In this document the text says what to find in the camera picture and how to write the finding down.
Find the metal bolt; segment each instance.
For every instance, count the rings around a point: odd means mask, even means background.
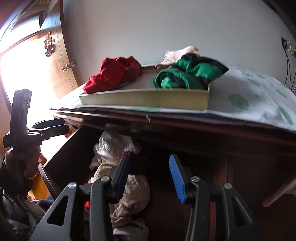
[[[77,186],[76,183],[69,183],[68,188],[75,188]]]
[[[224,184],[224,187],[225,187],[226,189],[230,189],[230,188],[232,188],[232,185],[231,185],[230,183],[225,183],[225,184]]]
[[[109,181],[109,179],[110,179],[110,177],[108,177],[108,176],[102,176],[101,177],[102,182],[107,182],[107,181]]]
[[[200,178],[199,177],[197,177],[197,176],[193,176],[192,178],[191,178],[191,181],[193,181],[193,182],[199,182],[200,181]]]

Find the wall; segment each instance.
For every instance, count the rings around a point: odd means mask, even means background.
[[[167,50],[188,45],[283,82],[281,37],[295,43],[261,0],[64,0],[64,16],[82,83],[98,73],[106,57],[133,55],[142,65],[155,64]],[[290,62],[293,77],[295,58]]]

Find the door handle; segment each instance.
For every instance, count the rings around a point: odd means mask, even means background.
[[[72,61],[70,64],[66,64],[64,67],[62,67],[62,71],[64,72],[66,70],[69,70],[69,69],[75,67],[76,65],[77,65],[77,63]]]

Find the open drawer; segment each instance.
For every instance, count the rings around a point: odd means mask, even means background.
[[[89,165],[94,157],[93,147],[98,142],[103,130],[82,126],[74,132],[63,147],[39,170],[43,179],[55,198],[69,182],[79,185],[87,183],[93,176]],[[285,178],[296,173],[296,164],[287,158],[285,162],[266,162],[256,158],[235,157],[213,152],[199,151],[180,143],[168,142],[158,136],[158,139],[147,138],[143,134],[134,135],[142,147],[140,155],[146,158],[145,174],[150,185],[150,201],[147,207],[136,215],[143,218],[149,228],[149,240],[185,240],[190,215],[190,206],[182,205],[177,198],[173,180],[169,170],[169,156],[177,154],[181,163],[191,169],[191,172],[208,183],[222,185],[231,182],[251,210],[270,240],[283,238],[296,218],[295,205],[290,205],[290,212],[285,212],[284,220],[274,220],[276,211],[266,208],[258,209],[261,201],[274,192]],[[266,226],[268,220],[273,220],[273,226],[281,225],[282,229]],[[210,240],[215,237],[215,210],[210,217]]]

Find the red garment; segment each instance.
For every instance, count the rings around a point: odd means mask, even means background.
[[[136,80],[143,74],[142,66],[133,56],[106,58],[98,75],[91,76],[83,87],[85,94],[113,90],[119,84]]]

